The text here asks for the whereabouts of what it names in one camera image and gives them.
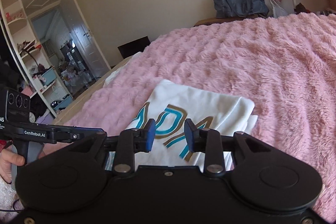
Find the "person's left hand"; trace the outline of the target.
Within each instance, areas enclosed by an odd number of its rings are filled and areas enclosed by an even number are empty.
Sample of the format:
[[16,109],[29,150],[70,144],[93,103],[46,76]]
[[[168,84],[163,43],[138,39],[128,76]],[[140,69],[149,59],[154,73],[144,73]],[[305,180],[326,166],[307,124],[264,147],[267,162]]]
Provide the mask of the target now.
[[1,151],[0,174],[8,184],[11,184],[12,181],[11,166],[23,166],[24,164],[25,158],[17,153],[14,153],[11,150],[11,147]]

